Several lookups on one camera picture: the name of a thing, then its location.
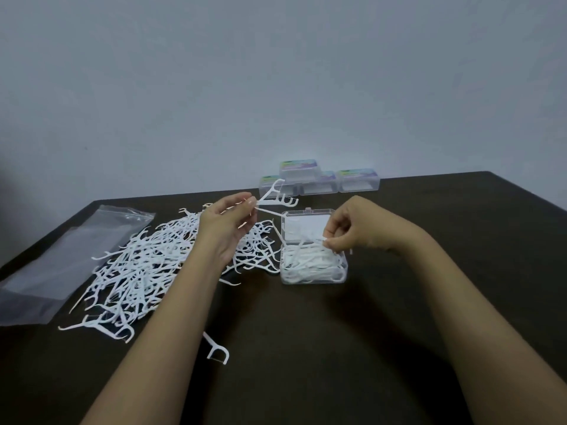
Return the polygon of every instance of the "table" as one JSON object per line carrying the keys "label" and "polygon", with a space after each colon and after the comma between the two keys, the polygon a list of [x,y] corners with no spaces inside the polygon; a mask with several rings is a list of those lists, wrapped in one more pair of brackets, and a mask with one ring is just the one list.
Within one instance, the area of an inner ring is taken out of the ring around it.
{"label": "table", "polygon": [[[91,203],[6,264],[0,279],[100,204],[155,212],[157,225],[229,193]],[[566,212],[489,172],[384,179],[360,195],[432,234],[567,379]],[[350,196],[300,197],[297,209],[336,208]],[[237,287],[219,284],[206,330],[230,360],[207,360],[202,342],[182,423],[470,423],[408,266],[375,250],[347,259],[344,285],[283,285],[261,270],[232,274]],[[79,308],[67,312],[85,287],[48,325],[0,328],[3,424],[77,424],[130,348],[88,328],[57,330],[81,320]]]}

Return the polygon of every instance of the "wall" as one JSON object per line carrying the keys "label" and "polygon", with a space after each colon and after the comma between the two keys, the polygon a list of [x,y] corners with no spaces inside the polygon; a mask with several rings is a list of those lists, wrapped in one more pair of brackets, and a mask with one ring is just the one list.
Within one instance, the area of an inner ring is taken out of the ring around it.
{"label": "wall", "polygon": [[291,158],[491,170],[567,208],[566,6],[2,0],[0,264],[92,200]]}

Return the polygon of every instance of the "clear plastic box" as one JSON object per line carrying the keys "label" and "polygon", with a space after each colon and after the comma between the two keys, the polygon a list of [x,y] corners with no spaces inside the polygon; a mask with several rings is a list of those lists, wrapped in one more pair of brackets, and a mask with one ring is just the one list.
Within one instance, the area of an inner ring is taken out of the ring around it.
{"label": "clear plastic box", "polygon": [[[266,192],[270,191],[270,188],[272,187],[274,182],[278,179],[281,178],[277,174],[274,174],[272,176],[264,176],[260,178],[260,185],[258,187],[258,189],[260,190],[260,196],[257,198],[258,199],[262,198]],[[296,195],[299,195],[299,186],[297,184],[289,183],[286,181],[282,185],[280,192],[286,194],[288,197],[294,197]],[[266,198],[274,198],[275,196],[276,196],[275,193],[271,193]]]}
{"label": "clear plastic box", "polygon": [[289,183],[319,180],[321,168],[315,160],[293,160],[280,163],[280,178]]}
{"label": "clear plastic box", "polygon": [[[313,238],[314,240],[323,240],[322,232],[327,225],[330,215],[334,210],[330,208],[312,210],[307,207],[305,210],[291,210],[283,212],[281,234],[288,245],[298,245],[301,242],[302,235]],[[280,276],[282,283],[286,285],[304,285],[307,283],[344,283],[348,273],[348,263],[344,252],[339,255],[341,264],[336,271],[332,271],[329,277],[320,279],[302,279],[298,282],[290,282],[287,278],[287,272],[280,264]]]}
{"label": "clear plastic box", "polygon": [[338,182],[333,171],[323,171],[319,180],[299,185],[300,195],[333,194],[335,192],[338,192]]}
{"label": "clear plastic box", "polygon": [[339,192],[376,191],[380,178],[371,168],[337,171]]}

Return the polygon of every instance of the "pile of floss picks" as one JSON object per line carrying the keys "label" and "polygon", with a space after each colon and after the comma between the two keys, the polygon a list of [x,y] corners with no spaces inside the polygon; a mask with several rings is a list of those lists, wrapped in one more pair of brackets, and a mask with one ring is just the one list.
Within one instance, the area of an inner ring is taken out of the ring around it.
{"label": "pile of floss picks", "polygon": [[[281,188],[283,182],[278,179],[270,191],[258,200],[257,205],[296,206],[296,198],[280,194],[277,186],[279,184]],[[275,198],[269,199],[270,195],[275,195]],[[283,217],[279,213],[256,208]],[[104,257],[93,257],[109,260],[101,268],[95,269],[95,279],[71,309],[72,311],[81,301],[85,301],[85,311],[91,312],[80,323],[60,330],[94,328],[128,343],[134,336],[132,324],[159,306],[193,248],[202,212],[191,213],[187,209],[181,209],[180,213],[185,216],[159,225],[151,234],[146,228],[132,236],[119,251],[106,253]],[[252,268],[261,268],[272,274],[280,273],[276,258],[280,248],[274,250],[274,241],[268,237],[272,229],[282,242],[281,274],[287,283],[316,279],[339,281],[341,277],[346,277],[339,255],[324,248],[320,242],[305,243],[302,240],[299,245],[287,245],[271,220],[256,223],[242,237],[231,263],[222,274]],[[239,285],[222,278],[219,281],[227,285]],[[225,355],[222,363],[226,364],[229,359],[228,350],[216,344],[208,334],[203,333],[203,336],[211,345],[207,358],[211,358],[215,350],[221,350]]]}

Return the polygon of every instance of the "forearm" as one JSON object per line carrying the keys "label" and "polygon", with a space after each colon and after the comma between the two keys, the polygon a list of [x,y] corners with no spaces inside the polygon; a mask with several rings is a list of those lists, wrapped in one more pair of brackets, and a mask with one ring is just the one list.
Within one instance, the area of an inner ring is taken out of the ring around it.
{"label": "forearm", "polygon": [[421,235],[405,256],[420,279],[475,423],[565,423],[565,383],[443,249]]}
{"label": "forearm", "polygon": [[195,245],[159,308],[82,424],[177,424],[221,272]]}

